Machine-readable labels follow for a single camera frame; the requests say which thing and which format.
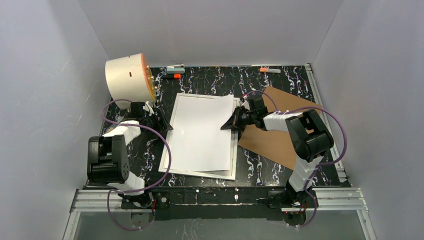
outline white board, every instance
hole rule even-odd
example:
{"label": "white board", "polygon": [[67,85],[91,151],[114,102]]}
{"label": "white board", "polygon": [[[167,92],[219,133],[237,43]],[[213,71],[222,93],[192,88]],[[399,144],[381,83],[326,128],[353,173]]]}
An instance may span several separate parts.
{"label": "white board", "polygon": [[[209,96],[209,95],[197,95],[197,94],[186,94],[186,93],[178,93],[175,99],[175,104],[174,104],[174,108],[172,111],[172,116],[171,116],[171,120],[169,121],[169,123],[174,126],[174,122],[175,122],[175,115],[177,112],[177,108],[179,106],[180,101],[184,102],[185,100],[194,100],[195,99],[216,99],[216,98],[222,98],[220,96]],[[238,106],[238,98],[232,98],[232,107],[230,112],[232,113],[232,111],[234,110],[234,108],[236,108]],[[225,116],[226,119],[225,120],[217,120],[216,118],[214,118],[215,122],[217,124],[219,124],[219,127],[221,125],[223,125],[229,118],[229,116]],[[173,131],[168,132],[167,136],[166,136],[166,141],[168,143],[173,143],[173,136],[175,136],[175,134],[173,134]],[[198,176],[198,177],[207,177],[207,178],[218,178],[218,179],[226,179],[226,180],[234,180],[236,177],[236,162],[237,162],[237,146],[238,146],[238,134],[237,133],[231,133],[230,134],[230,144],[229,144],[229,169],[228,170],[216,170],[216,171],[193,171],[193,170],[178,170],[178,169],[173,169],[174,167],[174,151],[172,150],[172,146],[171,147],[171,153],[172,153],[172,163],[171,163],[171,169],[170,169],[170,173],[174,173],[174,174],[181,174],[181,175],[190,175],[190,176]],[[162,152],[162,157],[160,160],[160,165],[159,165],[159,172],[165,172],[167,167],[168,167],[168,162],[169,162],[169,157],[168,157],[168,152],[167,149],[164,147],[163,152]]]}

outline white paper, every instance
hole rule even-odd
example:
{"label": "white paper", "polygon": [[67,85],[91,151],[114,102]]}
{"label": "white paper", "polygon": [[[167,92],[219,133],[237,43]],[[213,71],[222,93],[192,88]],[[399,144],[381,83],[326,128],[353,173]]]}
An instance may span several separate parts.
{"label": "white paper", "polygon": [[233,95],[217,98],[180,97],[169,146],[171,169],[230,170],[231,130],[221,126],[233,113]]}

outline gray floor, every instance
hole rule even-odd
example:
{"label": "gray floor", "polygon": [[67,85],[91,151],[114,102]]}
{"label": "gray floor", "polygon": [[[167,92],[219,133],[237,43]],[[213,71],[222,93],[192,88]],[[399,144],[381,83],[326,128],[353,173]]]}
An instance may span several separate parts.
{"label": "gray floor", "polygon": [[[119,223],[131,226],[130,213],[114,213]],[[140,224],[148,215],[135,216]],[[82,212],[75,236],[77,240],[107,239],[158,240],[275,240],[275,239],[343,239],[364,240],[356,211],[319,211],[315,220],[299,230],[283,221],[265,219],[181,219],[156,221],[142,231],[125,231],[115,226],[107,212]]]}

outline white frame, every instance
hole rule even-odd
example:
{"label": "white frame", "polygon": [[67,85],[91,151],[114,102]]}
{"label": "white frame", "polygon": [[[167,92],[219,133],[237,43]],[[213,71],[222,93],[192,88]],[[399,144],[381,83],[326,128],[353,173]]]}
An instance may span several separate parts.
{"label": "white frame", "polygon": [[[188,97],[188,98],[206,98],[206,99],[214,99],[219,98],[219,96],[211,96],[211,95],[199,95],[199,94],[188,94],[188,93],[177,93],[175,103],[173,105],[172,109],[172,115],[171,120],[169,121],[169,124],[172,126],[174,123],[174,117],[175,113],[177,111],[178,101],[180,98]],[[233,100],[233,108],[239,106],[239,99],[234,98]],[[172,131],[169,131],[166,135],[166,142],[169,143],[170,139],[172,137]],[[183,170],[176,170],[176,169],[169,169],[169,172],[171,174],[180,174],[180,175],[188,175],[188,176],[195,176],[195,177],[205,177],[205,178],[211,178],[211,179],[224,179],[224,180],[235,180],[236,179],[236,165],[237,165],[237,146],[238,146],[238,134],[232,132],[231,133],[231,163],[230,163],[230,170],[223,170],[223,171],[183,171]],[[160,164],[159,164],[159,172],[166,172],[168,167],[168,151],[166,147],[163,147],[162,151],[162,157],[160,158]],[[225,172],[230,172],[230,175],[223,175]]]}

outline black marble table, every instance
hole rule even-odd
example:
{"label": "black marble table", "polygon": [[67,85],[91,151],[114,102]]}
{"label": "black marble table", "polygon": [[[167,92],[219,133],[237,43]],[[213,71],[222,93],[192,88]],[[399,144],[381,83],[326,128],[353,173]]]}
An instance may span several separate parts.
{"label": "black marble table", "polygon": [[[234,94],[235,97],[241,97],[251,90],[264,90],[267,86],[314,102],[314,95],[304,66],[280,66],[279,74],[261,73],[259,68],[259,66],[187,67],[181,80],[161,79],[160,76],[165,74],[165,68],[152,68],[152,74],[156,77],[157,106],[170,120],[177,93],[215,96]],[[106,117],[119,122],[125,117],[126,112],[112,104]],[[109,123],[104,122],[102,132],[105,133],[109,126]],[[127,146],[131,172],[144,178],[148,185],[155,183],[163,175],[162,172],[158,172],[163,148],[164,144],[159,138],[148,138],[146,133],[142,132]],[[169,174],[160,186],[277,187],[285,186],[292,174],[292,170],[240,146],[237,149],[236,166],[234,181]],[[341,185],[334,166],[320,168],[313,178],[313,184],[321,187]]]}

